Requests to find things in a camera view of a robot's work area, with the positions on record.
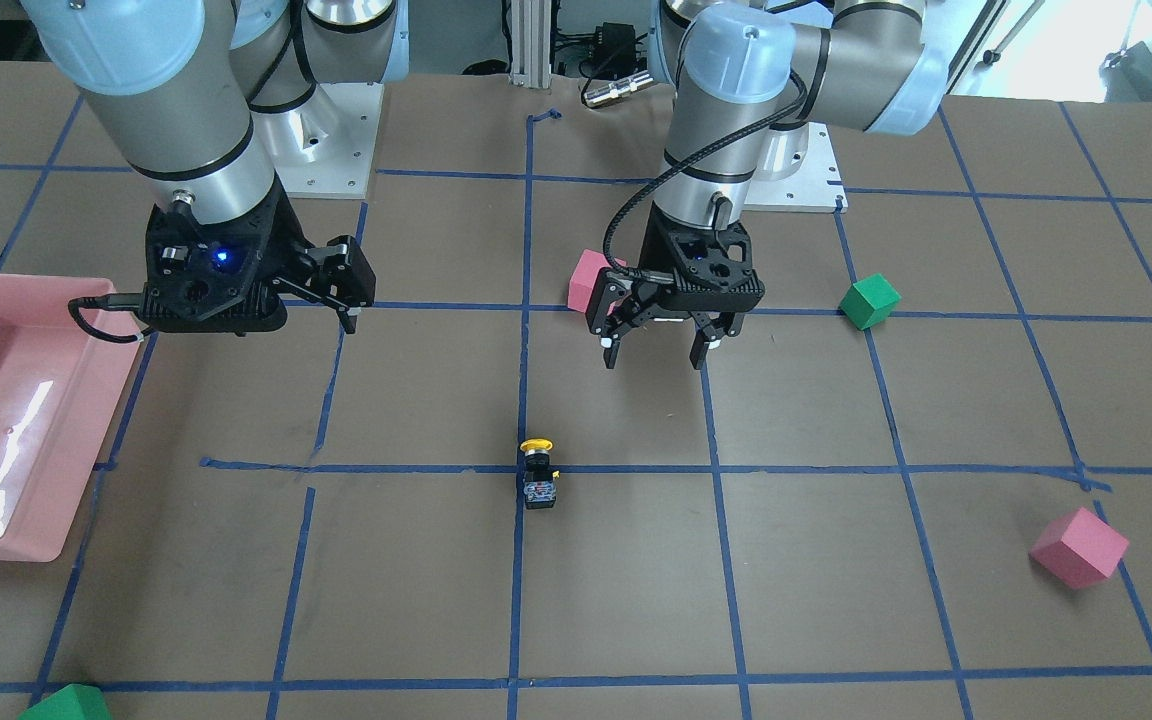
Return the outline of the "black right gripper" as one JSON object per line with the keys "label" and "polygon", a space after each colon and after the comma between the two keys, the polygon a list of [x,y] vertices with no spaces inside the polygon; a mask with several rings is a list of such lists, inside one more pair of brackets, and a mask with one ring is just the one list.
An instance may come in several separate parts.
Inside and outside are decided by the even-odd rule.
{"label": "black right gripper", "polygon": [[347,334],[357,331],[358,318],[376,304],[378,278],[361,243],[351,234],[338,234],[326,247],[306,241],[291,200],[271,196],[271,281],[289,281],[311,293],[311,302],[335,306],[335,314]]}

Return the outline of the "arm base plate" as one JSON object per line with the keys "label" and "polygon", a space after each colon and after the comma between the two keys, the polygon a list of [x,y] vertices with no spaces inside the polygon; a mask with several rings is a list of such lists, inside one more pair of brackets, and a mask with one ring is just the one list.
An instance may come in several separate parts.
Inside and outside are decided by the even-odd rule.
{"label": "arm base plate", "polygon": [[808,122],[768,129],[744,209],[795,213],[849,209],[826,126]]}
{"label": "arm base plate", "polygon": [[293,199],[366,199],[384,85],[320,85],[300,108],[255,113],[255,136],[270,151]]}

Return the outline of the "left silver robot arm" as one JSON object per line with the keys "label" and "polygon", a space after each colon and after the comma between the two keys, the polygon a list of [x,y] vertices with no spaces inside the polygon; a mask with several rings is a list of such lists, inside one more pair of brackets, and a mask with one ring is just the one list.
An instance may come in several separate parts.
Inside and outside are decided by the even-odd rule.
{"label": "left silver robot arm", "polygon": [[772,132],[818,120],[909,136],[948,86],[923,1],[832,1],[828,26],[746,1],[660,1],[653,47],[675,88],[662,169],[605,228],[585,310],[616,365],[647,323],[692,323],[692,366],[764,300],[742,210]]}

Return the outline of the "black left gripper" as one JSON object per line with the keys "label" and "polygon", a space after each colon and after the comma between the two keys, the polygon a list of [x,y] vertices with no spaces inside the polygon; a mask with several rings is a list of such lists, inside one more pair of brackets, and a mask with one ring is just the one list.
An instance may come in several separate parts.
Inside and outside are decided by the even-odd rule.
{"label": "black left gripper", "polygon": [[702,370],[708,351],[723,338],[736,336],[748,311],[748,273],[713,276],[717,286],[703,285],[676,272],[668,282],[660,278],[631,278],[617,270],[599,270],[586,306],[588,328],[602,346],[605,367],[616,365],[622,338],[646,323],[692,319],[696,334],[689,353],[694,369]]}

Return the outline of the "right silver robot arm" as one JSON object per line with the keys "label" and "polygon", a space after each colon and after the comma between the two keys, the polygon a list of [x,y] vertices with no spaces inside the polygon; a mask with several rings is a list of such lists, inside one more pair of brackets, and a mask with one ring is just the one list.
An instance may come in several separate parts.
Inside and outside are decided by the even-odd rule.
{"label": "right silver robot arm", "polygon": [[26,1],[47,54],[156,206],[141,291],[79,297],[97,340],[271,332],[285,296],[376,302],[349,234],[317,247],[291,196],[364,195],[381,86],[410,69],[404,1]]}

